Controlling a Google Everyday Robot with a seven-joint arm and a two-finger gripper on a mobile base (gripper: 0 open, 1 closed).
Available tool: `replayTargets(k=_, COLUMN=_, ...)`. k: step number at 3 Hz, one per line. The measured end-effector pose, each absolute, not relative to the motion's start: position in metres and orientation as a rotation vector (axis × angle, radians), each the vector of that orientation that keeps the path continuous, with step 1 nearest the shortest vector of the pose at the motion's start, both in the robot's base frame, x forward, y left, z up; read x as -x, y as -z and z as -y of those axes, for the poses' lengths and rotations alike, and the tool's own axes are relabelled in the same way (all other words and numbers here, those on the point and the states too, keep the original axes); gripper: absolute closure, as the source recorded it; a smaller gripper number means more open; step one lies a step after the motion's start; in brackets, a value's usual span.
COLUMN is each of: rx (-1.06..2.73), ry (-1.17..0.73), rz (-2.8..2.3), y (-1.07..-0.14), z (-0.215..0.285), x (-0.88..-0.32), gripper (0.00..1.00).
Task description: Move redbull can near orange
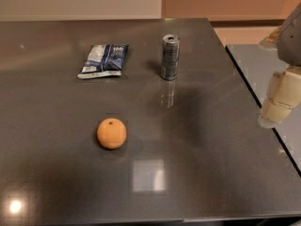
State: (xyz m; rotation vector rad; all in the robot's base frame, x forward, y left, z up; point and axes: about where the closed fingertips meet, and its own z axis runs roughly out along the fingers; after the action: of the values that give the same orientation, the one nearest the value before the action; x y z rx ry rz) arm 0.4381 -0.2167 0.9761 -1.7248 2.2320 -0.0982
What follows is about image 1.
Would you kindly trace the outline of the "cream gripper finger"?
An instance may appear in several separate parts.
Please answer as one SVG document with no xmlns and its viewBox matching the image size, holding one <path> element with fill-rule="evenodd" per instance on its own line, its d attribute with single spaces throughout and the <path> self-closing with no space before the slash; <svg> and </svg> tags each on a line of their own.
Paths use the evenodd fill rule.
<svg viewBox="0 0 301 226">
<path fill-rule="evenodd" d="M 268 36 L 260 41 L 259 46 L 265 50 L 276 50 L 280 28 L 273 30 Z"/>
<path fill-rule="evenodd" d="M 263 128 L 281 124 L 301 103 L 301 67 L 289 66 L 284 72 L 273 73 L 258 123 Z"/>
</svg>

